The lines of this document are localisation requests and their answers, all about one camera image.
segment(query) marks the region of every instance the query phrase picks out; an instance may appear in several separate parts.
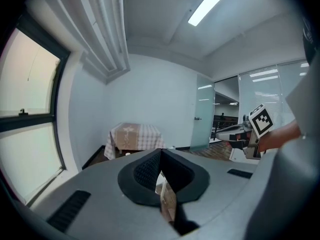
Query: table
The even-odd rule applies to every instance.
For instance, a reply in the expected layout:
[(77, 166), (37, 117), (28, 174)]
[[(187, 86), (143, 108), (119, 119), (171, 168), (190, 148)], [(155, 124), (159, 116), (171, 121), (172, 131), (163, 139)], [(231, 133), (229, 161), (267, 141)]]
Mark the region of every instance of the table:
[(108, 133), (104, 156), (109, 160), (116, 158), (116, 149), (145, 151), (165, 149), (166, 144), (161, 132), (152, 124), (119, 123)]

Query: ceiling lamp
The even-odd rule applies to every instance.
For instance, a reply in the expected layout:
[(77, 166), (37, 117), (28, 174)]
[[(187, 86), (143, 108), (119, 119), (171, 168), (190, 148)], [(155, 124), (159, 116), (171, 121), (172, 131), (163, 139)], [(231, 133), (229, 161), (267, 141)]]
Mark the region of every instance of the ceiling lamp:
[(264, 71), (264, 72), (259, 72), (259, 73), (255, 73), (255, 74), (251, 74), (250, 77), (257, 77), (257, 76), (261, 76), (261, 75), (266, 75), (266, 74), (272, 74), (272, 73), (277, 73), (278, 70), (277, 69), (272, 69), (272, 70), (268, 70), (268, 71)]
[(199, 22), (207, 15), (208, 12), (219, 2), (220, 0), (203, 0), (199, 7), (194, 11), (188, 23), (197, 26)]
[(212, 85), (211, 85), (211, 84), (209, 84), (209, 85), (206, 85), (206, 86), (201, 86), (201, 87), (199, 87), (199, 88), (198, 88), (198, 90), (200, 90), (200, 89), (204, 89), (204, 88), (209, 88), (209, 87), (212, 87)]
[(277, 75), (275, 76), (269, 76), (269, 77), (264, 77), (264, 78), (259, 78), (259, 79), (255, 79), (255, 80), (252, 80), (252, 82), (260, 82), (260, 81), (265, 81), (265, 80), (270, 80), (270, 79), (276, 79), (278, 78)]

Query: human arm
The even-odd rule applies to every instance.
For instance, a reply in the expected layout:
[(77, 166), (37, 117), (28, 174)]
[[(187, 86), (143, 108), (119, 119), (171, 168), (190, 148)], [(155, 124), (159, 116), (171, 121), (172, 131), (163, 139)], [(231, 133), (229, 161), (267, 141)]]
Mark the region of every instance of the human arm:
[(297, 139), (301, 135), (296, 120), (278, 129), (272, 130), (261, 137), (258, 145), (259, 152), (282, 147), (288, 141)]

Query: white wall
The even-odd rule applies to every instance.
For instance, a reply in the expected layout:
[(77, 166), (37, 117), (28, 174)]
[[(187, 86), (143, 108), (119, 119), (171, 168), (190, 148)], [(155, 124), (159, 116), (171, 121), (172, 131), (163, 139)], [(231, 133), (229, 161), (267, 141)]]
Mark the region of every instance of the white wall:
[(69, 132), (72, 152), (77, 154), (81, 166), (105, 145), (102, 142), (104, 80), (88, 63), (74, 76), (69, 101)]
[(120, 122), (152, 124), (167, 147), (188, 147), (194, 126), (197, 73), (165, 60), (130, 54), (131, 71), (106, 86), (104, 142)]
[(239, 106), (220, 104), (214, 106), (214, 114), (221, 116), (224, 113), (225, 117), (239, 117)]
[(302, 17), (293, 13), (271, 18), (229, 41), (207, 57), (215, 81), (305, 57)]
[(238, 78), (233, 77), (214, 84), (215, 92), (230, 98), (235, 102), (239, 101), (239, 84)]

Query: window frame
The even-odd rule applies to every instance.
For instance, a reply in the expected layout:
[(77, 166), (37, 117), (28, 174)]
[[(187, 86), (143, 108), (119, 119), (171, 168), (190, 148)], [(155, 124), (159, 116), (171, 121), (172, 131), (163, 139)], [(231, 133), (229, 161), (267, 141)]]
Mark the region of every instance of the window frame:
[(47, 31), (45, 31), (33, 18), (24, 10), (16, 23), (12, 25), (8, 35), (6, 36), (6, 42), (9, 40), (12, 32), (18, 29), (37, 44), (45, 48), (47, 51), (55, 55), (60, 59), (59, 65), (56, 68), (55, 76), (53, 79), (51, 96), (50, 96), (50, 108), (49, 113), (40, 114), (28, 114), (28, 115), (12, 115), (0, 118), (0, 133), (7, 132), (15, 129), (25, 128), (29, 126), (41, 125), (45, 123), (52, 123), (53, 136), (55, 147), (59, 161), (61, 163), (62, 170), (66, 169), (65, 162), (61, 153), (61, 148), (58, 139), (57, 129), (57, 103), (61, 78), (64, 68), (66, 66), (70, 51), (58, 43)]

